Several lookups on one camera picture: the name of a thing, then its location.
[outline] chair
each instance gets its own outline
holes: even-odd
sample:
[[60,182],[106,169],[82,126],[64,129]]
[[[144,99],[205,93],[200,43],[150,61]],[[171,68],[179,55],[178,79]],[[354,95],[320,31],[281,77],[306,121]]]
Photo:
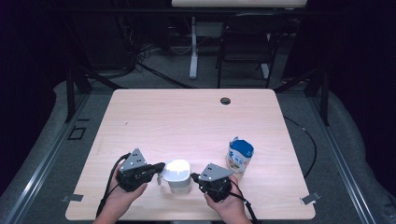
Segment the chair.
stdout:
[[221,81],[222,62],[269,64],[265,84],[268,88],[280,37],[285,33],[288,20],[280,14],[238,13],[222,25],[219,56],[216,67],[218,88]]

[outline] table leg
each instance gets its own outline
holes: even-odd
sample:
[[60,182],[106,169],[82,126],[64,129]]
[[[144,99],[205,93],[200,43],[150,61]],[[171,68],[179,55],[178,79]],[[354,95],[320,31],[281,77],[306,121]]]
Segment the table leg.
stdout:
[[268,78],[268,74],[270,73],[270,70],[268,68],[268,63],[262,63],[261,69],[262,69],[262,77]]
[[191,65],[190,65],[190,79],[197,78],[197,67],[198,67],[198,53],[197,53],[197,34],[195,26],[195,17],[191,20]]

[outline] white cup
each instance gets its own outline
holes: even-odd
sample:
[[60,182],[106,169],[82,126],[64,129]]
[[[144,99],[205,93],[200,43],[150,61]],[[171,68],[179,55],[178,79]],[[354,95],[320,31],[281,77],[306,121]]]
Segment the white cup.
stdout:
[[185,160],[167,161],[162,172],[163,179],[168,182],[171,192],[175,194],[190,193],[192,189],[190,175],[191,167]]

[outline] white table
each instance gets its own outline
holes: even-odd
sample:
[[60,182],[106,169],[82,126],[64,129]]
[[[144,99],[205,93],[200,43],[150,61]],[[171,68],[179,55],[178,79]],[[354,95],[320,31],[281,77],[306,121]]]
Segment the white table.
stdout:
[[[279,7],[279,8],[302,8],[306,0],[172,0],[173,7]],[[191,20],[191,65],[190,79],[197,78],[198,52],[196,45],[195,17]],[[262,65],[264,77],[268,75],[268,66]]]

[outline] wooden table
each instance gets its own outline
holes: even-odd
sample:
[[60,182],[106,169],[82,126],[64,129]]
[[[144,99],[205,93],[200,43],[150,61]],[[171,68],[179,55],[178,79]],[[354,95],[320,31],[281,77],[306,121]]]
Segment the wooden table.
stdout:
[[[231,103],[223,105],[220,99]],[[271,90],[118,90],[93,142],[66,217],[93,220],[114,162],[139,147],[148,163],[187,160],[194,173],[213,162],[226,167],[234,137],[247,140],[255,152],[239,186],[258,219],[310,219],[312,204],[303,174]],[[219,220],[193,183],[186,195],[158,186],[154,176],[145,193],[122,220]]]

